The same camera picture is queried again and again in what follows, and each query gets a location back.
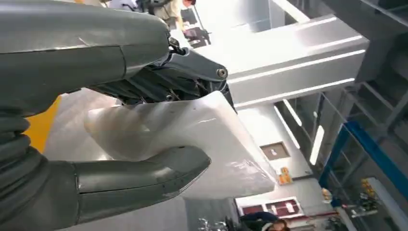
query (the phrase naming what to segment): dark hair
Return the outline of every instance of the dark hair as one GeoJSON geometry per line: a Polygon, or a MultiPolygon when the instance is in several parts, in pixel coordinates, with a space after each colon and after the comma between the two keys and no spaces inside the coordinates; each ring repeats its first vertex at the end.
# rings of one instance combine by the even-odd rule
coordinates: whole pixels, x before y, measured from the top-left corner
{"type": "Polygon", "coordinates": [[[284,219],[278,219],[274,222],[274,224],[276,223],[281,223],[285,225],[285,228],[288,228],[288,223],[284,220],[284,219]]]}

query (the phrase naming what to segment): worker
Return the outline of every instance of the worker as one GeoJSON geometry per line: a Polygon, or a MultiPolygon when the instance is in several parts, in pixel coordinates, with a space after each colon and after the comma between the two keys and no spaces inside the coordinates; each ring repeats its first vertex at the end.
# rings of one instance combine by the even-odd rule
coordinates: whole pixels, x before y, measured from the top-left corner
{"type": "Polygon", "coordinates": [[[195,5],[196,0],[164,0],[164,5],[153,7],[149,12],[163,19],[170,27],[175,20],[176,26],[185,32],[181,10],[195,5]]]}
{"type": "Polygon", "coordinates": [[[264,220],[244,221],[243,224],[252,231],[290,231],[288,224],[283,219],[268,222],[264,220]]]}
{"type": "Polygon", "coordinates": [[[269,212],[255,212],[240,217],[243,225],[253,231],[289,231],[283,219],[269,212]]]}

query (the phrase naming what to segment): red panel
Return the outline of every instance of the red panel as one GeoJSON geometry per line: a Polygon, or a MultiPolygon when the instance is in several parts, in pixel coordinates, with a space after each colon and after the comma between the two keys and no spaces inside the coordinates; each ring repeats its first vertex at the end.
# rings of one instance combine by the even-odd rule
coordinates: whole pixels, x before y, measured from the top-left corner
{"type": "Polygon", "coordinates": [[[284,217],[284,216],[289,216],[289,215],[296,215],[299,214],[300,209],[297,206],[297,203],[295,200],[287,200],[287,201],[279,201],[279,202],[274,202],[270,204],[266,204],[267,209],[271,210],[270,208],[272,205],[275,206],[278,214],[276,214],[278,217],[284,217]],[[286,203],[290,203],[293,206],[294,212],[289,212],[288,208],[286,207],[286,203]]]}
{"type": "Polygon", "coordinates": [[[242,208],[244,215],[264,211],[261,205],[242,208]]]}

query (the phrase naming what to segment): machinery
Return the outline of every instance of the machinery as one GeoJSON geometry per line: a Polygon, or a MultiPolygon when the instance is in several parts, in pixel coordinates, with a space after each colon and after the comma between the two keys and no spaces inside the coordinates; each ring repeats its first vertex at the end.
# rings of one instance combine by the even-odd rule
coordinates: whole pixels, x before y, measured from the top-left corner
{"type": "Polygon", "coordinates": [[[0,9],[0,230],[55,230],[153,205],[208,168],[192,146],[140,162],[47,160],[22,134],[24,117],[62,93],[89,88],[139,104],[220,91],[232,104],[228,73],[181,49],[151,15],[56,1],[6,0],[0,9]],[[188,166],[178,161],[186,158],[188,166]]]}

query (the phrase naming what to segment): metal bolt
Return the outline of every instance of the metal bolt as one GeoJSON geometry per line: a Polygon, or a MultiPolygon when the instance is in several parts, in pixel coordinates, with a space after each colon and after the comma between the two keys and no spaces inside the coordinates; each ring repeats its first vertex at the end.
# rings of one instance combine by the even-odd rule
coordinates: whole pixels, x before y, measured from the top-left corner
{"type": "Polygon", "coordinates": [[[228,71],[225,68],[218,69],[217,75],[221,78],[226,78],[228,77],[228,71]]]}
{"type": "Polygon", "coordinates": [[[173,100],[174,100],[174,96],[173,96],[173,95],[167,95],[167,96],[166,96],[166,100],[167,100],[167,101],[173,101],[173,100]]]}

